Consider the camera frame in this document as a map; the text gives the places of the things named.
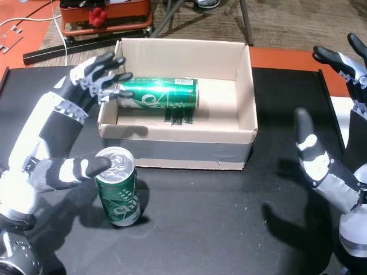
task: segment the cardboard box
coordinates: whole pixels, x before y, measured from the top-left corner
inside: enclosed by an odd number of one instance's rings
[[[122,146],[142,167],[241,170],[257,133],[249,49],[242,43],[124,39],[116,46],[126,72],[198,79],[193,124],[165,122],[165,110],[103,104],[98,129],[105,146]]]

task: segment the can label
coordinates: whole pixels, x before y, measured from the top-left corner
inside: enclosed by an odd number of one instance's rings
[[[133,91],[131,99],[119,98],[125,108],[197,108],[197,80],[190,78],[136,77],[122,88]]]
[[[140,216],[136,170],[121,183],[96,181],[104,212],[110,221],[118,226],[132,225]]]

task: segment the white cable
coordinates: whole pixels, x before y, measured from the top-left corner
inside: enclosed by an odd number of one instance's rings
[[[58,31],[58,34],[60,35],[61,40],[64,43],[64,48],[65,48],[65,66],[67,66],[68,65],[68,48],[67,48],[67,44],[65,43],[64,36],[61,33],[61,30],[60,30],[60,28],[59,28],[59,26],[58,26],[58,24],[56,22],[56,17],[55,17],[55,14],[53,12],[53,0],[51,0],[51,9],[52,9],[53,22],[55,22],[55,25],[56,25],[56,29]]]
[[[0,27],[2,25],[4,25],[5,23],[8,23],[10,21],[15,21],[15,20],[28,20],[28,21],[49,21],[49,20],[53,20],[53,17],[51,18],[44,18],[44,19],[35,19],[35,18],[28,18],[28,17],[17,17],[17,18],[11,18],[11,19],[7,19],[4,22],[0,23]]]

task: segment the black cable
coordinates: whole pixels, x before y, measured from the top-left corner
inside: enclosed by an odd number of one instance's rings
[[[48,6],[51,4],[51,1],[46,3],[46,4],[43,4],[42,6],[40,6],[38,9],[34,10],[33,12],[31,12],[30,14],[28,14],[27,16],[24,16],[25,18],[28,18],[30,16],[32,16],[33,14],[35,14],[36,12],[38,12],[39,10],[43,9],[45,6]],[[24,21],[23,20],[20,20],[18,23],[16,23],[16,26],[18,26],[20,23],[22,23]]]

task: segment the green can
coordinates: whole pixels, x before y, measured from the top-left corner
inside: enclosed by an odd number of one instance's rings
[[[125,108],[198,107],[197,79],[135,77],[121,83],[120,89],[135,93],[132,99],[119,98],[119,105]]]
[[[109,158],[112,163],[110,169],[96,176],[104,212],[114,225],[132,225],[140,216],[134,157],[122,147],[107,147],[96,156]]]

